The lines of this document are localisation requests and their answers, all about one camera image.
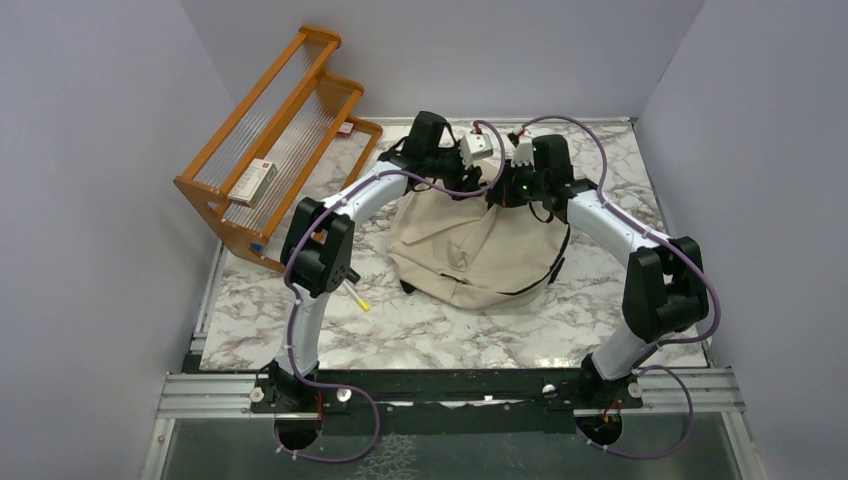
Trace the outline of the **beige canvas backpack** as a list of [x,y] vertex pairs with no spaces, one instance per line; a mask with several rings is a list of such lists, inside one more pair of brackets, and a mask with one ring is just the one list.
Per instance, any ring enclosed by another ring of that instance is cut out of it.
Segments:
[[403,290],[465,310],[530,304],[556,279],[571,234],[558,220],[538,220],[535,207],[432,189],[404,195],[387,238]]

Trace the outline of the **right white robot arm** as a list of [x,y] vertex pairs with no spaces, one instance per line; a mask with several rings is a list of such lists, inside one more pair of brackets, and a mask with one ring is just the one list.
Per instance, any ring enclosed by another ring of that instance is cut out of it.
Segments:
[[690,237],[671,238],[620,210],[589,179],[574,174],[558,134],[509,137],[513,154],[488,190],[500,207],[540,205],[549,216],[589,235],[626,270],[622,324],[581,363],[575,394],[600,407],[625,389],[632,371],[658,345],[709,312],[702,256]]

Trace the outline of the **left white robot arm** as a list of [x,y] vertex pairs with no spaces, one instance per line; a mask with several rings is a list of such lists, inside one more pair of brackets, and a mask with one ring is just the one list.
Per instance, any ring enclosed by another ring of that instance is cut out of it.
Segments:
[[493,155],[491,137],[474,126],[444,146],[441,138],[450,131],[445,118],[421,111],[408,134],[380,153],[361,178],[323,200],[306,197],[298,203],[281,252],[283,281],[293,300],[282,345],[267,370],[268,401],[298,411],[319,390],[317,346],[324,312],[351,272],[359,225],[418,185],[455,199],[482,194],[475,163]]

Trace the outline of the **small red white card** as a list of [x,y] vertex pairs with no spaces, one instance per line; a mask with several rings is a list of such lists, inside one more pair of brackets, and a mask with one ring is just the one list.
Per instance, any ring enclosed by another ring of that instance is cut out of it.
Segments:
[[345,121],[339,125],[336,134],[340,137],[348,137],[353,133],[354,123],[350,121]]

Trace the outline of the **orange wooden shelf rack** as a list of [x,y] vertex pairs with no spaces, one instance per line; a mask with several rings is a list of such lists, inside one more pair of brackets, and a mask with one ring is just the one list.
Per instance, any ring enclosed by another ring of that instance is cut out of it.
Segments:
[[[380,125],[353,110],[364,93],[327,63],[341,46],[332,30],[304,25],[237,104],[186,169],[174,179],[202,219],[236,257],[281,272],[278,257],[262,252],[320,161],[342,147],[354,163],[344,178],[359,176],[382,136]],[[348,137],[336,134],[354,123]],[[277,174],[258,204],[230,201],[228,192],[255,158],[276,163]]]

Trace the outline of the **green black highlighter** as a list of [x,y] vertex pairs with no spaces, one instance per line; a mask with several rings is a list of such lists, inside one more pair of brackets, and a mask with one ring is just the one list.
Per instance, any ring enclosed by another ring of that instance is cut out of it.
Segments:
[[348,273],[347,273],[347,280],[348,281],[350,281],[353,284],[356,284],[360,281],[360,279],[361,279],[361,276],[353,268],[351,268],[348,271]]

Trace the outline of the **white yellow marker pen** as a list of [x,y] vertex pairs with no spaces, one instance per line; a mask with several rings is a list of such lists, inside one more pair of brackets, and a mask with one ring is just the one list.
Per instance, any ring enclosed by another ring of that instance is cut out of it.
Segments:
[[343,287],[344,287],[345,291],[347,292],[347,294],[350,296],[350,298],[356,303],[356,305],[363,312],[369,312],[370,311],[370,305],[365,301],[364,298],[362,298],[357,293],[357,291],[355,290],[353,283],[351,281],[345,280],[343,282]]

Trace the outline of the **white red small box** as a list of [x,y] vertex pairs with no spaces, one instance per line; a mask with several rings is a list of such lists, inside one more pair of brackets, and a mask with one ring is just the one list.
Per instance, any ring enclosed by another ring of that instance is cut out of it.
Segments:
[[228,192],[227,198],[239,205],[255,207],[277,174],[276,163],[255,158]]

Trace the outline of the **black metal base frame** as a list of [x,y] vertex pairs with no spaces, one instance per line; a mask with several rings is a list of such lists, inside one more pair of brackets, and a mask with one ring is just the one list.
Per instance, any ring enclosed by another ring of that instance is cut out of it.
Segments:
[[628,414],[743,413],[729,368],[651,370],[591,398],[575,368],[324,369],[328,388],[299,387],[291,401],[265,371],[167,376],[162,420],[269,420],[285,430],[369,436],[543,432],[572,434],[578,423]]

